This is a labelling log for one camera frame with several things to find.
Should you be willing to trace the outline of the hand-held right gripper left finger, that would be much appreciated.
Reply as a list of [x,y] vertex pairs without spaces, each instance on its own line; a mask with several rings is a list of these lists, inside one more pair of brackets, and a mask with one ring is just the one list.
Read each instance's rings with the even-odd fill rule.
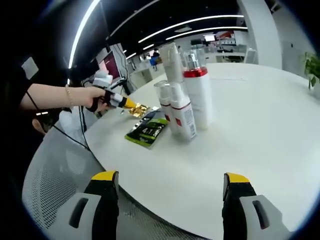
[[115,240],[119,216],[119,172],[94,175],[84,192],[59,208],[61,240]]

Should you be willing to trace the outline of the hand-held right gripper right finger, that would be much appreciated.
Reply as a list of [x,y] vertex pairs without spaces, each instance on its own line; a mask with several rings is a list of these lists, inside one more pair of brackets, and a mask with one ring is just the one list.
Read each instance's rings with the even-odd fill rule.
[[226,172],[223,183],[223,238],[225,240],[286,240],[282,213],[257,195],[243,175]]

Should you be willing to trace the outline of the person's left hand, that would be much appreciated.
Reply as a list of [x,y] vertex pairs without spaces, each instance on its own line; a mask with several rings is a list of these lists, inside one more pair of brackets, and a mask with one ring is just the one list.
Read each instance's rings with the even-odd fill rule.
[[83,106],[94,113],[109,110],[110,106],[105,102],[105,93],[105,90],[98,87],[85,87]]

